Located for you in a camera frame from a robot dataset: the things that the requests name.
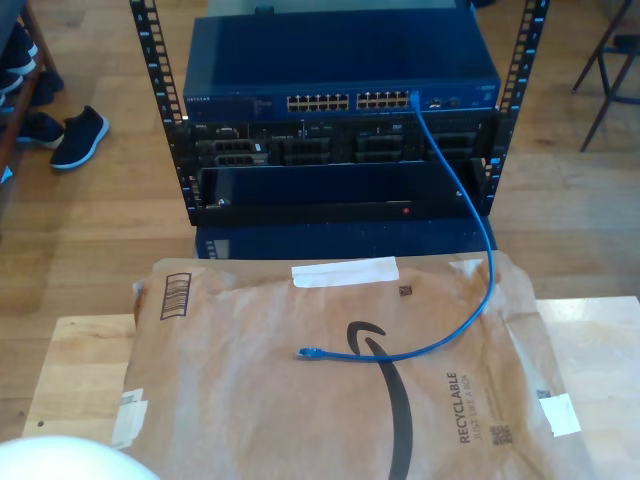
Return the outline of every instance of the cable plug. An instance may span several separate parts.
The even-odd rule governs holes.
[[[298,360],[321,360],[324,352],[320,348],[301,348],[296,354]]]
[[[409,94],[409,105],[416,111],[420,111],[420,94],[417,90],[411,90]]]

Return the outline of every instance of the blue network switch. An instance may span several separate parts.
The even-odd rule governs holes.
[[[207,17],[195,21],[184,88],[189,119],[311,120],[491,110],[500,90],[464,9]]]

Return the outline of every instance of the qr code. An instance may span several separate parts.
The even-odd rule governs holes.
[[[491,431],[491,440],[493,440],[494,445],[513,443],[509,425],[498,425],[495,427],[489,427],[489,430]]]
[[[403,285],[401,287],[398,287],[398,289],[400,290],[401,297],[406,297],[407,295],[411,295],[413,293],[411,285]]]

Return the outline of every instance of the blue ethernet cable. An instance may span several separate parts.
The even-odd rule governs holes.
[[[444,337],[442,340],[439,340],[435,343],[432,343],[431,345],[427,345],[426,347],[420,348],[418,350],[414,350],[412,352],[407,352],[407,353],[395,354],[395,355],[375,356],[375,355],[354,355],[350,353],[327,352],[320,348],[306,347],[306,348],[301,348],[298,351],[298,354],[296,356],[301,360],[341,360],[341,361],[364,362],[364,363],[382,363],[382,362],[397,362],[400,360],[407,360],[409,358],[418,357],[420,355],[424,355],[425,353],[429,353],[435,350],[436,348],[441,347],[442,345],[445,345],[449,343],[451,340],[454,340],[455,338],[459,337],[462,333],[464,333],[465,330],[467,330],[471,326],[471,324],[475,321],[476,318],[478,318],[478,316],[482,313],[482,311],[485,309],[485,307],[489,303],[489,299],[491,298],[491,294],[493,293],[493,288],[495,284],[495,269],[493,265],[493,253],[491,252],[491,242],[489,241],[489,236],[487,235],[487,231],[485,230],[484,225],[482,224],[480,215],[478,215],[478,212],[476,211],[475,207],[473,206],[473,203],[471,202],[471,199],[469,198],[469,194],[462,186],[462,183],[458,179],[458,176],[455,174],[455,172],[453,171],[453,169],[451,168],[447,160],[445,160],[444,156],[442,155],[442,152],[438,148],[438,145],[436,144],[435,140],[431,136],[431,132],[429,132],[429,129],[427,128],[427,124],[424,122],[424,118],[422,118],[422,113],[420,111],[420,94],[415,90],[412,91],[411,94],[409,95],[409,102],[410,102],[411,108],[413,109],[416,116],[418,117],[418,122],[420,122],[420,126],[422,127],[422,131],[424,132],[425,137],[427,137],[427,140],[429,141],[431,148],[433,148],[434,152],[436,153],[436,157],[438,158],[438,161],[444,167],[446,172],[449,174],[449,176],[455,183],[456,187],[458,188],[458,191],[462,194],[462,199],[464,200],[469,211],[471,212],[473,219],[476,221],[476,223],[478,224],[478,227],[480,228],[480,231],[482,233],[482,238],[484,240],[484,244],[487,250],[487,260],[489,263],[489,285],[487,286],[487,293],[485,294],[484,299],[482,300],[482,302],[480,302],[480,305],[478,305],[478,308],[476,308],[473,314],[456,330],[454,330],[452,333]]]

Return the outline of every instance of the amazon package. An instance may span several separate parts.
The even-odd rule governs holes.
[[[437,342],[482,300],[486,260],[293,272],[169,262],[138,298],[124,390],[146,410],[124,452],[165,480],[593,478],[581,433],[543,409],[566,390],[530,281],[495,255],[496,288],[476,322],[393,363],[295,354],[384,357]]]

